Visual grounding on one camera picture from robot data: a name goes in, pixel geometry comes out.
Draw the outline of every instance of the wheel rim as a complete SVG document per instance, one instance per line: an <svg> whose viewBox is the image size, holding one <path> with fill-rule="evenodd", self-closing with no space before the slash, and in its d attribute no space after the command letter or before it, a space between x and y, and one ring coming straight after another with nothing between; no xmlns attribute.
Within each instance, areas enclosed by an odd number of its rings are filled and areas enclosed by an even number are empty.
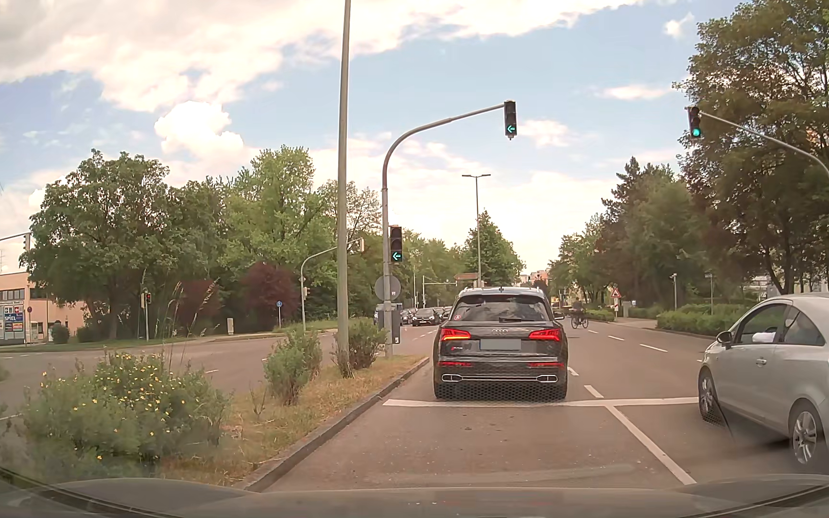
<svg viewBox="0 0 829 518"><path fill-rule="evenodd" d="M812 461L817 449L817 421L812 413L802 410L795 418L792 427L792 453L795 453L795 460L802 465Z"/></svg>
<svg viewBox="0 0 829 518"><path fill-rule="evenodd" d="M715 408L715 391L708 376L703 376L699 382L699 409L704 416L708 416Z"/></svg>

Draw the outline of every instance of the tire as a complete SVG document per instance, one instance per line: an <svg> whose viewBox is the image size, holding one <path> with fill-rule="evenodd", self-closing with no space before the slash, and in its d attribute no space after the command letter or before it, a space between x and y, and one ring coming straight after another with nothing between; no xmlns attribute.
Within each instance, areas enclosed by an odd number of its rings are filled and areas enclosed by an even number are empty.
<svg viewBox="0 0 829 518"><path fill-rule="evenodd" d="M808 401L801 400L789 412L789 452L792 464L804 473L827 474L829 471L829 451L821 415Z"/></svg>
<svg viewBox="0 0 829 518"><path fill-rule="evenodd" d="M715 380L712 378L712 372L708 369L699 371L699 415L704 421L721 426L725 424L725 419L721 416L721 409L719 407L719 395L715 391Z"/></svg>

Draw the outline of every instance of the audi suv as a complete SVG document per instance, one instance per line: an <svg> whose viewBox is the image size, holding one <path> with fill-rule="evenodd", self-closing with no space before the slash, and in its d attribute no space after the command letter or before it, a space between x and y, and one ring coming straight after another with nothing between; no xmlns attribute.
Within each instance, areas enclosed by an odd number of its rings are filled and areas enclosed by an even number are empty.
<svg viewBox="0 0 829 518"><path fill-rule="evenodd" d="M568 393L568 338L539 288L466 288L434 338L434 395L506 384Z"/></svg>

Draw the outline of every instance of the license plate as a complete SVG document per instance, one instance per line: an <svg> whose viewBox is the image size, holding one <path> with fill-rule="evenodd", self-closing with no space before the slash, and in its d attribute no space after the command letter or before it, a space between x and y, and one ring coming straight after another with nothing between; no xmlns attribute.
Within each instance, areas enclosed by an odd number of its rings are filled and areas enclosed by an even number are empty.
<svg viewBox="0 0 829 518"><path fill-rule="evenodd" d="M519 338L489 338L479 340L478 348L484 351L519 351L521 345Z"/></svg>

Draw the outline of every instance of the rear window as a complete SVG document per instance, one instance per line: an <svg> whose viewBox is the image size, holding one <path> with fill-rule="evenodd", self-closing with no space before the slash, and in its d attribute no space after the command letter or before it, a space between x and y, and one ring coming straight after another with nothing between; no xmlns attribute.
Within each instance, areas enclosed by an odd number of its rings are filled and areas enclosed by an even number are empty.
<svg viewBox="0 0 829 518"><path fill-rule="evenodd" d="M533 295L467 295L456 303L452 320L465 322L545 322L545 300Z"/></svg>

